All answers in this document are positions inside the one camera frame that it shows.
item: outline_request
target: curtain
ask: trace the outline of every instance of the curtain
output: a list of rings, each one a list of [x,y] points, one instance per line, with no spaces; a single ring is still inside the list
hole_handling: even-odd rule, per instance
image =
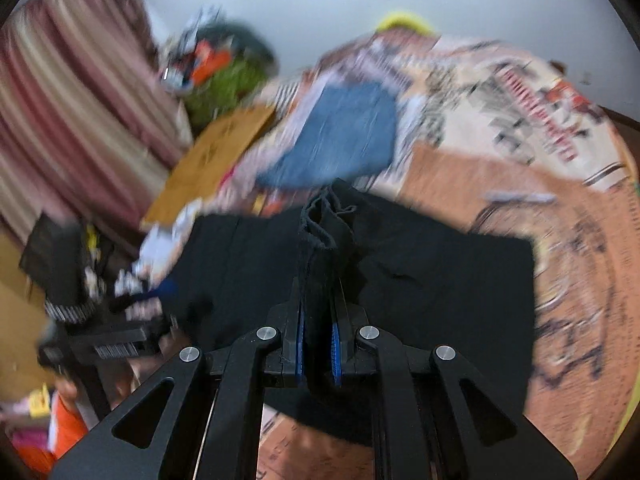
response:
[[[0,212],[136,232],[192,142],[158,83],[142,0],[30,0],[0,30]]]

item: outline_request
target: blue cloth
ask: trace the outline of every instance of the blue cloth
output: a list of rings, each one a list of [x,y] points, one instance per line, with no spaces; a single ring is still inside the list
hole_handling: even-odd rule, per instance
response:
[[[392,162],[396,123],[396,101],[379,83],[327,87],[294,147],[257,181],[297,189],[378,174]]]

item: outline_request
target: black cloth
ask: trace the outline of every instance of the black cloth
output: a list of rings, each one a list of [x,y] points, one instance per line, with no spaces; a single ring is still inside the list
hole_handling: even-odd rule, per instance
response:
[[[533,265],[524,240],[462,234],[338,181],[304,208],[269,219],[196,220],[168,276],[177,293],[162,306],[210,351],[262,326],[269,309],[289,299],[297,275],[305,354],[328,368],[329,299],[340,277],[346,301],[363,306],[371,324],[418,348],[453,346],[522,408]],[[361,399],[312,398],[301,387],[269,391],[266,402],[303,424],[369,442]]]

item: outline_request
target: metal bolt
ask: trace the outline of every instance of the metal bolt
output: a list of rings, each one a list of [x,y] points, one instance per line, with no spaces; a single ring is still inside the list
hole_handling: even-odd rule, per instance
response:
[[[180,350],[180,359],[185,363],[195,361],[198,357],[200,357],[200,350],[195,346],[187,346],[187,348]]]
[[[447,345],[438,346],[436,355],[443,361],[451,361],[456,356],[456,351]]]
[[[380,335],[380,330],[378,330],[376,327],[371,326],[371,325],[367,325],[367,326],[363,326],[360,329],[360,335],[364,338],[364,339],[375,339]]]
[[[268,341],[269,339],[273,339],[274,337],[276,337],[277,333],[278,332],[276,331],[276,329],[272,328],[271,326],[263,326],[262,328],[258,329],[258,332],[256,332],[255,335],[257,335],[263,341]]]

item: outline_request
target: bedsheet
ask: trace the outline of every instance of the bedsheet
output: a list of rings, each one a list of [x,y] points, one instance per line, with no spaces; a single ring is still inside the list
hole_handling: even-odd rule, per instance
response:
[[[615,127],[553,67],[523,50],[398,28],[268,83],[253,101],[276,106],[280,121],[190,218],[270,215],[306,202],[315,190],[262,188],[256,177],[295,145],[304,117],[334,80],[378,81],[399,95],[393,162],[357,187],[461,230],[534,240],[537,343],[526,415],[588,478],[636,407],[640,364],[637,171]],[[171,260],[188,235],[181,231]],[[153,281],[168,268],[154,270]],[[369,474],[366,450],[343,452],[344,444],[286,417],[273,420],[259,478],[289,480],[301,457],[328,464],[332,478]],[[296,432],[326,446],[291,446]],[[358,458],[332,458],[346,454]]]

